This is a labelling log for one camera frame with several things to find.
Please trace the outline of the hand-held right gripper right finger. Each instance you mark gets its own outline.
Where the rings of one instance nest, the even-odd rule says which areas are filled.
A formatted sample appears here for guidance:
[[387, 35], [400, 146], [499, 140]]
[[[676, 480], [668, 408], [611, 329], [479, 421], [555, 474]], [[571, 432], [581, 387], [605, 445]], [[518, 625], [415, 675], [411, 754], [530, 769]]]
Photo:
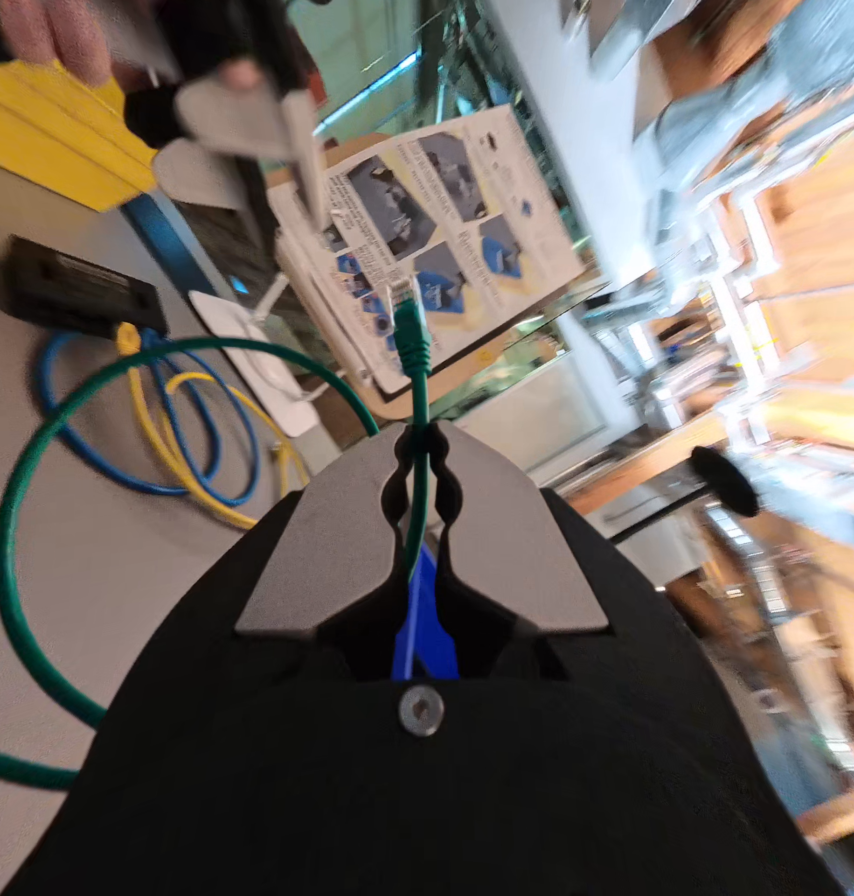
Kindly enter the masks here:
[[448, 422], [431, 426], [443, 521], [436, 607], [444, 630], [600, 633], [609, 619], [535, 482]]

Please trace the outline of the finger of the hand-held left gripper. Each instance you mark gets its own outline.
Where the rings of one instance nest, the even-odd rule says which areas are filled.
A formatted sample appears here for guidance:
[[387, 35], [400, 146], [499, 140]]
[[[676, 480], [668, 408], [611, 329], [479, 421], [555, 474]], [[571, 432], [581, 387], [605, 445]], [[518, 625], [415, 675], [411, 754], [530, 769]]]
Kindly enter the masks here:
[[152, 172], [159, 188], [175, 203], [206, 207], [246, 207], [246, 190], [233, 161], [179, 138], [156, 151]]
[[262, 82], [239, 91], [212, 75], [179, 87], [174, 106], [181, 125], [211, 152], [295, 166], [312, 226], [327, 227], [324, 150], [306, 89], [279, 96], [272, 84]]

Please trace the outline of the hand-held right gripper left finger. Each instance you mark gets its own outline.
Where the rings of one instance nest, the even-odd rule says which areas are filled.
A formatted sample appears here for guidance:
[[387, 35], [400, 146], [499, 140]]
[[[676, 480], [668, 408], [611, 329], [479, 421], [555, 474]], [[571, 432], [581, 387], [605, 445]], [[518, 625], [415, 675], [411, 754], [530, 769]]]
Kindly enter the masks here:
[[313, 637], [363, 606], [403, 568], [410, 427], [396, 422], [321, 470], [302, 491], [235, 631]]

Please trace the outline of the blue plastic bin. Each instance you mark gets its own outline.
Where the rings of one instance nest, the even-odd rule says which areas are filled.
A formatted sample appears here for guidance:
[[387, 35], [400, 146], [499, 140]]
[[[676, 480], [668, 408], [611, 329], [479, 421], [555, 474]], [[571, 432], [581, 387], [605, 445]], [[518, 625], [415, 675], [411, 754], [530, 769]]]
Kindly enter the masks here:
[[390, 673], [394, 681], [459, 678], [454, 640], [438, 620], [436, 574], [436, 558], [427, 545], [422, 545], [409, 582], [407, 615], [396, 635]]

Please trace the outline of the yellow plastic bin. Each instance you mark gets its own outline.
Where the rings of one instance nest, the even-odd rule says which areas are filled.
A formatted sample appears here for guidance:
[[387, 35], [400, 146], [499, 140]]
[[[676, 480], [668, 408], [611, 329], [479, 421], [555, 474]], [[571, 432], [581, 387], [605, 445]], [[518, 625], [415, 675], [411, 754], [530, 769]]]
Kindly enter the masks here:
[[0, 168], [95, 211], [152, 192], [154, 151], [125, 126], [124, 99], [58, 63], [0, 63]]

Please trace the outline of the black ethernet switch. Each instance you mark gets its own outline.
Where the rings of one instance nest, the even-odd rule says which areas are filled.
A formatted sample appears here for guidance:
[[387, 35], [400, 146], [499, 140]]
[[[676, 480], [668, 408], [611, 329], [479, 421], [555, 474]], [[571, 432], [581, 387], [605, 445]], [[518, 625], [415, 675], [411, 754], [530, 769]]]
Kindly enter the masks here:
[[18, 320], [105, 339], [123, 323], [169, 334], [159, 294], [145, 281], [17, 235], [1, 270], [3, 309]]

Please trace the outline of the person's left hand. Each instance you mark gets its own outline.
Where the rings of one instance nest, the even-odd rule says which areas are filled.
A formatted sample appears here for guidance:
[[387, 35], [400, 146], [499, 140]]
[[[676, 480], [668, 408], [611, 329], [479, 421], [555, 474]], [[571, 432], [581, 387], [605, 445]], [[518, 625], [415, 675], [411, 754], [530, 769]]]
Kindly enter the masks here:
[[158, 87], [179, 69], [156, 28], [158, 2], [0, 1], [0, 63], [58, 63], [92, 88]]

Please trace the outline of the black disc pole stand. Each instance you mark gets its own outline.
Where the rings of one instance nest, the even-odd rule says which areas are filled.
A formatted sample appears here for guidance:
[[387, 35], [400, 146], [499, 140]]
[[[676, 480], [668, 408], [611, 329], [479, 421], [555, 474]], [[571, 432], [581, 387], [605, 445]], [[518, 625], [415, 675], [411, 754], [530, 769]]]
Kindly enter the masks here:
[[612, 545], [618, 546], [632, 539], [704, 497], [716, 498], [721, 505], [746, 519], [754, 518], [760, 513], [757, 490], [741, 470], [718, 449], [695, 446], [689, 455], [688, 464], [701, 486], [610, 537]]

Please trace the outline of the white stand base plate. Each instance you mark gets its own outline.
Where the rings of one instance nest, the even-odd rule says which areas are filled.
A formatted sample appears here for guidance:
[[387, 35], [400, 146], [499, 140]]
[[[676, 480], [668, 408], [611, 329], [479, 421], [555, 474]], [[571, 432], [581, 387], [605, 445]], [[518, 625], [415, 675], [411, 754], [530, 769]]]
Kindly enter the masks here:
[[[264, 324], [241, 305], [191, 290], [187, 301], [202, 325], [217, 338], [269, 342]], [[315, 428], [319, 414], [309, 395], [299, 386], [290, 366], [268, 353], [237, 348], [222, 350], [241, 376], [251, 395], [278, 427], [297, 438]]]

